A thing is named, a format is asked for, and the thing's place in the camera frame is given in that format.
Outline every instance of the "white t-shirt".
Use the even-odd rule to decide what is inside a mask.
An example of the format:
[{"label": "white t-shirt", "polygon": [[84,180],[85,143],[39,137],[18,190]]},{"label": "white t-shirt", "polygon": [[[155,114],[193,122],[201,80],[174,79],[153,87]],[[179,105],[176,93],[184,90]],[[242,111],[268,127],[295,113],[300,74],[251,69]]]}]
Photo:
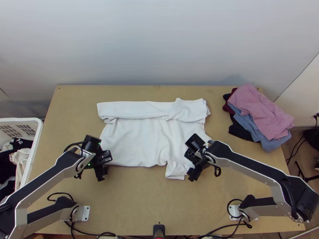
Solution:
[{"label": "white t-shirt", "polygon": [[184,157],[185,142],[198,134],[204,141],[205,118],[210,114],[204,99],[175,102],[104,102],[98,115],[106,123],[100,138],[110,150],[108,164],[128,167],[166,167],[166,178],[184,180],[194,165]]}]

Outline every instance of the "black cable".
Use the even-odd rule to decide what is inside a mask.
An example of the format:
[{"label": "black cable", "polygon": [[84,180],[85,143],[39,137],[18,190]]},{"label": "black cable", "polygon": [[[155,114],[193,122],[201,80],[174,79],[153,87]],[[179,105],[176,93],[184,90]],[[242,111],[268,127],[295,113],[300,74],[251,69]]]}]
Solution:
[{"label": "black cable", "polygon": [[69,145],[63,150],[63,152],[65,153],[65,152],[66,152],[70,147],[72,147],[72,146],[78,146],[78,147],[81,149],[81,156],[83,156],[83,149],[82,149],[82,147],[80,146],[80,144],[86,143],[86,142],[87,142],[87,141],[81,141],[81,142],[69,144]]},{"label": "black cable", "polygon": [[74,224],[75,224],[75,222],[72,222],[72,223],[71,223],[71,236],[72,236],[72,239],[76,239],[75,236],[74,236],[74,234],[73,234]]},{"label": "black cable", "polygon": [[299,142],[302,140],[303,136],[301,136],[301,138],[298,140],[298,142],[295,144],[295,146],[292,148],[292,151],[291,151],[291,154],[289,156],[288,159],[286,159],[286,161],[290,160],[290,158],[292,157],[293,155],[293,151],[295,150],[296,146],[299,144]]},{"label": "black cable", "polygon": [[[215,238],[222,238],[222,239],[230,238],[230,237],[232,237],[232,236],[236,233],[238,227],[239,227],[239,226],[242,226],[242,225],[244,225],[244,226],[248,227],[249,229],[251,229],[252,226],[251,226],[250,224],[248,224],[248,223],[246,223],[246,222],[241,223],[243,217],[244,217],[244,216],[241,216],[241,218],[239,219],[239,222],[238,222],[237,224],[230,224],[230,225],[226,225],[226,226],[219,227],[219,228],[217,228],[217,229],[215,229],[215,230],[213,230],[213,231],[210,231],[209,233],[207,233],[207,234],[205,234],[205,235],[203,235],[203,236],[199,236],[198,239],[201,239],[201,238],[203,238],[203,237],[210,237],[210,236],[215,237]],[[216,232],[216,231],[219,231],[219,230],[224,229],[224,228],[226,228],[226,227],[233,227],[233,226],[236,226],[234,232],[233,232],[232,234],[226,236],[226,237],[220,237],[220,236],[212,235],[212,234],[213,234],[214,232]]]},{"label": "black cable", "polygon": [[306,141],[307,141],[306,139],[305,139],[304,141],[302,141],[302,142],[300,143],[300,145],[298,146],[296,152],[295,152],[293,155],[290,155],[290,157],[287,159],[287,160],[288,160],[287,165],[289,164],[290,160],[291,160],[293,157],[296,156],[296,154],[297,154],[298,151],[299,151],[299,148],[300,148],[300,147],[302,146],[302,144],[303,144],[304,142],[306,142]]},{"label": "black cable", "polygon": [[[318,124],[318,116],[317,116],[317,115],[314,115],[313,117],[314,117],[315,120],[316,120],[316,124],[315,124],[315,126],[313,127],[313,129],[315,129],[315,128],[317,127],[317,124]],[[296,148],[296,146],[299,144],[299,142],[302,140],[302,138],[303,138],[303,135],[301,136],[301,138],[299,139],[299,141],[298,141],[298,142],[295,144],[295,146],[293,147],[293,149],[292,149],[292,151],[291,151],[291,154],[290,154],[290,157],[289,157],[288,159],[286,159],[287,165],[289,164],[290,160],[291,160],[293,157],[296,156],[296,154],[298,153],[298,150],[299,150],[300,146],[306,141],[306,140],[302,141],[302,143],[301,143],[301,144],[299,145],[299,147],[297,148],[297,151],[296,151],[295,153],[293,153],[293,151],[295,150],[295,148]]]},{"label": "black cable", "polygon": [[[200,152],[201,157],[202,157],[203,159],[208,160],[207,157],[206,157],[206,154],[203,153],[203,150],[202,150],[202,149],[200,149],[199,152]],[[216,163],[216,161],[215,161],[215,159],[214,159],[213,157],[211,157],[210,155],[207,155],[207,156],[208,156],[210,159],[212,159],[212,161],[214,162],[214,164]],[[218,166],[216,166],[216,165],[212,165],[212,166],[214,167],[214,175],[215,175],[215,177],[219,177],[219,176],[221,175],[221,173],[222,173],[221,168],[218,167]]]},{"label": "black cable", "polygon": [[293,198],[291,188],[289,187],[288,182],[286,180],[282,180],[282,185],[284,186],[284,188],[286,189],[288,193],[288,198],[289,198],[290,206],[291,206],[291,215],[293,216],[294,219],[297,220],[298,219],[297,206],[295,204],[295,200]]},{"label": "black cable", "polygon": [[[72,201],[74,201],[74,199],[73,199],[73,197],[71,196],[71,194],[68,194],[68,193],[66,193],[66,192],[55,192],[55,193],[52,193],[52,194],[50,194],[50,195],[47,197],[47,200],[48,200],[48,201],[51,201],[51,202],[55,202],[56,200],[50,199],[50,198],[51,198],[53,195],[59,195],[59,194],[68,195],[68,196],[70,197],[70,199],[71,199]],[[74,236],[74,234],[73,234],[73,231],[77,231],[77,232],[79,232],[79,233],[82,233],[82,234],[88,235],[88,236],[96,236],[97,238],[100,238],[101,236],[104,236],[104,235],[105,235],[105,236],[109,236],[109,237],[116,237],[116,234],[114,234],[114,233],[112,233],[112,232],[108,232],[108,231],[103,232],[103,233],[101,233],[101,234],[94,234],[94,233],[88,233],[88,232],[81,231],[81,230],[79,230],[79,229],[77,229],[77,228],[74,227],[75,222],[72,222],[71,225],[68,224],[66,221],[65,221],[64,223],[71,229],[72,239],[76,239],[75,236]]]},{"label": "black cable", "polygon": [[228,212],[228,214],[229,214],[232,218],[240,218],[240,217],[242,217],[242,215],[239,215],[239,216],[235,217],[235,216],[233,216],[233,215],[229,212],[229,206],[230,206],[230,204],[231,204],[233,201],[240,201],[240,202],[242,202],[241,199],[237,199],[237,198],[235,198],[235,199],[233,199],[233,200],[230,200],[229,203],[227,204],[227,212]]},{"label": "black cable", "polygon": [[55,193],[53,193],[53,194],[50,194],[50,195],[47,197],[47,200],[48,200],[48,201],[51,201],[51,202],[55,202],[56,200],[55,200],[55,199],[50,199],[50,197],[53,196],[53,195],[58,195],[58,194],[65,194],[65,195],[69,196],[72,201],[74,201],[73,197],[72,197],[70,194],[66,193],[66,192],[55,192]]},{"label": "black cable", "polygon": [[[71,225],[68,224],[66,221],[65,221],[64,223],[65,223],[69,228],[71,228]],[[115,235],[114,233],[107,232],[107,231],[106,231],[106,232],[103,232],[103,233],[101,233],[101,234],[94,234],[94,233],[88,233],[88,232],[81,231],[81,230],[75,228],[74,226],[73,226],[72,230],[77,231],[77,232],[79,232],[79,233],[82,233],[82,234],[84,234],[84,235],[88,235],[88,236],[101,237],[101,236],[105,235],[105,236],[109,236],[109,237],[116,237],[116,235]]]}]

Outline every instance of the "power outlet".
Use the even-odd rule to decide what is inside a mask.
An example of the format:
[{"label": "power outlet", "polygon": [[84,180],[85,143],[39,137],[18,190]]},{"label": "power outlet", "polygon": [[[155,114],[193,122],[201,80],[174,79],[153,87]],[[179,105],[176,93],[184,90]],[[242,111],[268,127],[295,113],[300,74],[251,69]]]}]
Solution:
[{"label": "power outlet", "polygon": [[310,118],[312,118],[313,116],[316,116],[317,114],[319,114],[319,111],[317,111],[313,115],[311,115]]}]

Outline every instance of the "white laundry basket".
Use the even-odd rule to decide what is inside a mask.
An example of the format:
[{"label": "white laundry basket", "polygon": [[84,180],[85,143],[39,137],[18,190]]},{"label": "white laundry basket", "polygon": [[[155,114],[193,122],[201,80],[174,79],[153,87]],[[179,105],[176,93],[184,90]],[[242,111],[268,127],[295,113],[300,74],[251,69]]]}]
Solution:
[{"label": "white laundry basket", "polygon": [[15,137],[33,140],[20,187],[28,182],[42,127],[43,122],[38,118],[0,118],[0,145]]}]

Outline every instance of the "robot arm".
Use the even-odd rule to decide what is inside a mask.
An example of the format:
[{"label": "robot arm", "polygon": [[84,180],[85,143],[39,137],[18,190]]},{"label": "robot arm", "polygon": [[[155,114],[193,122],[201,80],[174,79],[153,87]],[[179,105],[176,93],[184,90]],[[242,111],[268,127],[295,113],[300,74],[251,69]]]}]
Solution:
[{"label": "robot arm", "polygon": [[185,157],[195,165],[187,172],[190,181],[197,180],[205,168],[214,166],[216,176],[220,175],[221,167],[230,167],[270,186],[272,197],[248,195],[240,205],[232,206],[232,210],[237,209],[233,210],[234,216],[242,215],[247,223],[258,216],[287,216],[295,222],[310,222],[319,195],[300,177],[235,153],[223,142],[210,140],[205,143],[196,134],[186,145],[189,149]]},{"label": "robot arm", "polygon": [[103,165],[111,161],[112,156],[110,151],[102,151],[100,142],[87,135],[80,142],[81,147],[78,143],[70,145],[74,148],[65,151],[53,167],[11,194],[0,205],[0,238],[25,238],[59,220],[87,221],[90,207],[81,206],[65,196],[57,198],[54,205],[29,214],[27,208],[64,178],[81,178],[85,168],[93,168],[98,181],[103,180],[103,175],[107,174]]}]

